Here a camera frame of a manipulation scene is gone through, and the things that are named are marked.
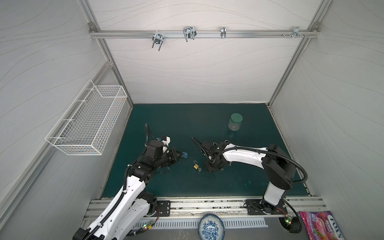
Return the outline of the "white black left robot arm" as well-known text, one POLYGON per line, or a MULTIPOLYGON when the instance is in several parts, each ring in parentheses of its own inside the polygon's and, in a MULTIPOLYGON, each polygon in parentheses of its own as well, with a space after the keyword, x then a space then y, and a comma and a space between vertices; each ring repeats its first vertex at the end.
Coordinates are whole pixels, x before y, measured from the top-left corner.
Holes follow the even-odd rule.
POLYGON ((126 168, 123 186, 116 196, 87 229, 75 232, 74 240, 123 240, 139 220, 156 211, 157 197, 145 188, 158 169, 182 157, 183 152, 170 148, 170 142, 166 137, 146 144, 145 151, 126 168))

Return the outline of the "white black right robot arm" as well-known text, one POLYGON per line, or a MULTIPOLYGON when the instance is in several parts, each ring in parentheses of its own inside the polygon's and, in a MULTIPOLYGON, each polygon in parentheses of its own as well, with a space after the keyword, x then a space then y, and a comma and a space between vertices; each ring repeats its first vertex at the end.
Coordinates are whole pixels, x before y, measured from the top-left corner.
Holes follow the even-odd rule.
POLYGON ((292 188, 297 167, 283 151, 272 148, 251 148, 234 145, 228 141, 199 147, 206 157, 208 172, 215 172, 232 163, 242 163, 264 170, 269 183, 261 200, 250 207, 266 215, 280 211, 279 204, 292 188))

